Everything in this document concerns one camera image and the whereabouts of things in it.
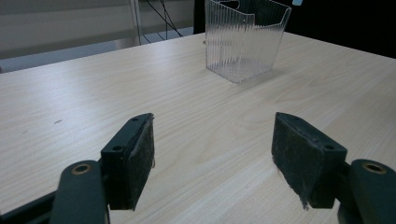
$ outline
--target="wooden table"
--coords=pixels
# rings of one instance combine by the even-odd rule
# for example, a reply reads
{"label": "wooden table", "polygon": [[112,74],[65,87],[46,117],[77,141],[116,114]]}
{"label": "wooden table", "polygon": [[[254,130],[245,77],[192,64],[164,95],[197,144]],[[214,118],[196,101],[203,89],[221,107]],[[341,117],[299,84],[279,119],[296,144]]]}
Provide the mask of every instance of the wooden table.
{"label": "wooden table", "polygon": [[131,117],[155,116],[156,167],[112,223],[337,223],[305,211],[272,162],[277,111],[396,169],[396,61],[285,34],[274,71],[233,84],[205,69],[204,35],[0,75],[0,210],[56,190]]}

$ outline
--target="ribbed plastic bin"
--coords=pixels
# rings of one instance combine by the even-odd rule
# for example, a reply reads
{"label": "ribbed plastic bin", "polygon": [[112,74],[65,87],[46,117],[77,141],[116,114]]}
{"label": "ribbed plastic bin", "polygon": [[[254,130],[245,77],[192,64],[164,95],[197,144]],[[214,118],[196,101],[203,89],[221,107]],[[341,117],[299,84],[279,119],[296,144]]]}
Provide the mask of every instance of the ribbed plastic bin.
{"label": "ribbed plastic bin", "polygon": [[207,69],[234,83],[272,70],[290,13],[269,0],[205,0]]}

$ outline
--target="dark background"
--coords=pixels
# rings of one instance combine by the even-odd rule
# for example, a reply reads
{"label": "dark background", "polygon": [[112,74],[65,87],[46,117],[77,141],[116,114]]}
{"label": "dark background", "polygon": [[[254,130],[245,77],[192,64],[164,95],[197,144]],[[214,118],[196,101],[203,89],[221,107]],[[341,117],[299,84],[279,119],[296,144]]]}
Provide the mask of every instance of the dark background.
{"label": "dark background", "polygon": [[[396,59],[395,0],[276,2],[292,7],[286,32]],[[195,0],[194,33],[204,31],[205,0]]]}

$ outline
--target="cable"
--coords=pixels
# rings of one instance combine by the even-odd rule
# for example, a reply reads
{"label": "cable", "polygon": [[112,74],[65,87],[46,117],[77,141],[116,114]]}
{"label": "cable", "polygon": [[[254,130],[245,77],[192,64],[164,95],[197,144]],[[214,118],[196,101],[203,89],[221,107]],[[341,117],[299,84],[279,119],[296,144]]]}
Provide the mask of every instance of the cable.
{"label": "cable", "polygon": [[163,15],[165,16],[165,36],[166,39],[168,39],[168,21],[166,20],[166,8],[165,8],[165,2],[163,0],[161,1],[161,5],[163,5]]}
{"label": "cable", "polygon": [[160,34],[157,33],[157,35],[158,35],[162,40],[165,40]]}
{"label": "cable", "polygon": [[[165,21],[165,18],[163,17],[163,15],[161,15],[160,12],[157,11],[157,9],[155,9],[155,7],[149,2],[149,0],[146,0],[146,2],[148,3],[148,5],[161,17],[161,19],[163,19],[163,21]],[[175,25],[170,24],[169,22],[166,22],[166,24],[168,24],[170,27],[172,27],[172,29],[174,31],[176,31],[176,33],[178,33],[178,35],[180,37],[182,37],[183,35],[181,33],[178,32],[178,30],[176,29]]]}
{"label": "cable", "polygon": [[178,36],[183,37],[183,35],[177,31],[176,26],[173,24],[173,21],[172,21],[171,17],[169,16],[168,11],[166,10],[165,2],[164,2],[164,1],[163,1],[163,9],[165,10],[166,15],[168,16],[169,21],[170,21],[171,24],[175,27],[174,29],[175,29],[175,31],[178,33]]}
{"label": "cable", "polygon": [[151,42],[148,40],[148,38],[145,35],[143,35],[143,37],[145,37],[145,39],[148,41],[148,43],[151,44]]}

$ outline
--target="screw hole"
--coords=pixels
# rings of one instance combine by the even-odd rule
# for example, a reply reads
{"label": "screw hole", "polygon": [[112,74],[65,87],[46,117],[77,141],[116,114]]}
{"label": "screw hole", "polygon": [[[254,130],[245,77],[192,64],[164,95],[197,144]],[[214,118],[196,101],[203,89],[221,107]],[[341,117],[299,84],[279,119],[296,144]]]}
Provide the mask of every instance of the screw hole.
{"label": "screw hole", "polygon": [[73,175],[83,175],[91,170],[89,164],[80,164],[72,169]]}
{"label": "screw hole", "polygon": [[326,147],[327,149],[334,149],[334,146],[331,146],[331,145],[326,145],[324,147]]}
{"label": "screw hole", "polygon": [[121,151],[123,149],[123,147],[117,146],[117,147],[113,147],[113,151]]}
{"label": "screw hole", "polygon": [[381,167],[380,165],[374,164],[374,163],[364,163],[363,164],[364,169],[372,172],[372,173],[376,173],[379,175],[383,175],[384,173],[387,172],[386,169],[384,169],[383,167]]}

